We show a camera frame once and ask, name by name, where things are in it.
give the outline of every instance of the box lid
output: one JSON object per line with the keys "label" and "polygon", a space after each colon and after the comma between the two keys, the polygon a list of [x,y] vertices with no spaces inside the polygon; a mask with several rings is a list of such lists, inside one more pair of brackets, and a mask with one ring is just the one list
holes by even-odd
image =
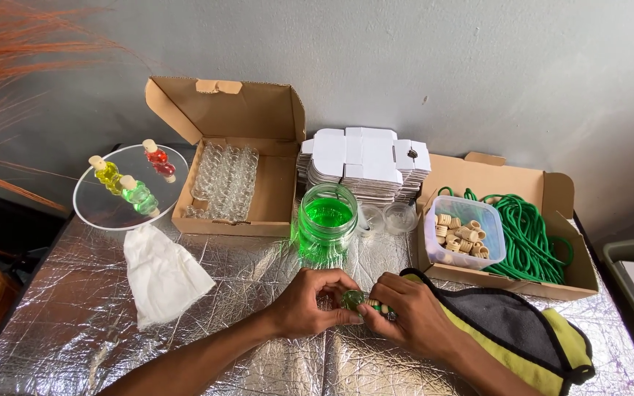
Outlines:
{"label": "box lid", "polygon": [[290,85],[151,76],[146,103],[191,144],[202,138],[305,139],[305,111]]}
{"label": "box lid", "polygon": [[[446,185],[459,196],[471,188],[479,199],[489,194],[517,194],[533,203],[543,216],[559,212],[566,219],[573,217],[574,183],[563,173],[506,166],[503,157],[476,152],[470,152],[463,159],[430,154],[430,166],[432,171],[423,182],[422,194],[417,200],[418,211]],[[451,177],[451,173],[467,177]]]}

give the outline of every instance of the hand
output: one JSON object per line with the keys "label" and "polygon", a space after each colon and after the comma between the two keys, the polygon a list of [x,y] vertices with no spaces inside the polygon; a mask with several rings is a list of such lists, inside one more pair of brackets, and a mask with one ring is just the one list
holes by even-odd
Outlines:
{"label": "hand", "polygon": [[[360,289],[340,269],[300,268],[285,291],[261,314],[272,326],[273,336],[282,338],[307,337],[334,325],[363,323],[356,312],[339,308],[342,293],[347,290]],[[317,307],[318,294],[332,298],[331,311]]]}
{"label": "hand", "polygon": [[447,318],[439,300],[423,283],[386,272],[371,289],[370,298],[392,307],[398,317],[390,321],[373,307],[359,304],[366,325],[414,355],[446,360],[467,336]]}

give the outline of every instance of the round acrylic plate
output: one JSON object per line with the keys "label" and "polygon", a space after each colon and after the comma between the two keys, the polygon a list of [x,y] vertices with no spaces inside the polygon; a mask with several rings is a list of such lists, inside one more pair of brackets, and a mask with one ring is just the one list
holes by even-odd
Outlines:
{"label": "round acrylic plate", "polygon": [[167,183],[163,176],[156,173],[140,144],[121,148],[107,154],[103,159],[116,164],[122,175],[131,175],[146,184],[158,200],[158,210],[161,211],[159,216],[152,218],[137,213],[132,204],[120,195],[109,192],[94,177],[94,169],[89,167],[77,181],[73,194],[73,206],[80,219],[102,230],[123,231],[148,224],[171,211],[187,179],[187,161],[172,148],[161,145],[158,147],[168,154],[168,162],[175,166],[173,183]]}

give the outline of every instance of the fingernail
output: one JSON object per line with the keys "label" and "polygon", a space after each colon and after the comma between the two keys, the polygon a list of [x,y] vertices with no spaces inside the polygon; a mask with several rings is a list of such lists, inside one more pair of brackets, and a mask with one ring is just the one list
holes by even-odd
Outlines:
{"label": "fingernail", "polygon": [[349,317],[349,323],[351,323],[352,325],[360,325],[363,322],[364,318],[361,318],[360,316],[352,315],[351,317]]}

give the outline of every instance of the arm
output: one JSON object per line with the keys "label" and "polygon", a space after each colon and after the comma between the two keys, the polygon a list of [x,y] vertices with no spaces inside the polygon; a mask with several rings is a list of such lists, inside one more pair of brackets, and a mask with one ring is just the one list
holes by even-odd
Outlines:
{"label": "arm", "polygon": [[267,308],[135,368],[99,395],[198,395],[231,362],[268,340],[312,336],[336,324],[363,323],[347,309],[321,311],[317,307],[318,294],[331,295],[336,307],[341,294],[351,289],[358,285],[342,270],[302,268]]}
{"label": "arm", "polygon": [[457,328],[427,285],[385,273],[374,285],[371,298],[390,305],[398,318],[391,322],[360,304],[358,311],[369,328],[415,355],[444,361],[481,395],[541,396]]}

